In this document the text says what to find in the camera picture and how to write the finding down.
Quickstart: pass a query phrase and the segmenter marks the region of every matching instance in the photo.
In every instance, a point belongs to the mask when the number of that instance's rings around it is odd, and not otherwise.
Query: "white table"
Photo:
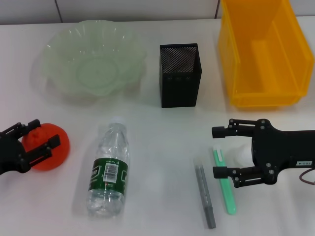
[[[315,49],[315,17],[299,18]],[[9,172],[0,176],[2,236],[313,236],[315,187],[298,179],[301,169],[280,173],[277,184],[233,189],[238,213],[226,213],[209,149],[220,143],[226,162],[250,138],[213,140],[212,126],[230,118],[267,118],[282,130],[315,129],[315,81],[293,107],[239,112],[228,104],[216,43],[220,20],[129,22],[148,56],[139,88],[108,101],[73,101],[39,76],[39,57],[49,39],[69,24],[0,26],[0,129],[38,118],[64,128],[71,142],[67,161],[50,172]],[[202,63],[197,106],[160,108],[159,45],[198,43]],[[112,116],[127,121],[131,147],[124,213],[116,219],[90,219],[85,210],[100,124]],[[192,159],[203,157],[217,228],[206,229]],[[310,173],[306,178],[315,179]]]

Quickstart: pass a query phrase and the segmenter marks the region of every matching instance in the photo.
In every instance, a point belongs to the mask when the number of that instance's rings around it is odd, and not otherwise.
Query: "yellow storage box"
[[[222,0],[219,52],[231,103],[292,105],[307,94],[314,57],[289,0]]]

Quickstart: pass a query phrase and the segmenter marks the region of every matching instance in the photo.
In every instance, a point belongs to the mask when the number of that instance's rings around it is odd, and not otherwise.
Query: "pen holder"
[[[162,108],[196,106],[201,72],[196,43],[160,45]]]

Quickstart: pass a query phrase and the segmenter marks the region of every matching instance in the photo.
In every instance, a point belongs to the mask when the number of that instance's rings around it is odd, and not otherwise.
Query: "green toothbrush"
[[[219,146],[213,147],[213,157],[216,162],[216,166],[226,166],[224,162],[223,151]],[[225,201],[226,211],[230,215],[234,215],[237,212],[233,191],[231,188],[230,180],[227,178],[220,179],[221,189]]]

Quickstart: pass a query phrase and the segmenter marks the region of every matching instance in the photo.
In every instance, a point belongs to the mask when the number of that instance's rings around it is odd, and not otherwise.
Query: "bottle label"
[[[100,158],[94,161],[89,191],[111,189],[125,195],[128,165],[114,158]]]

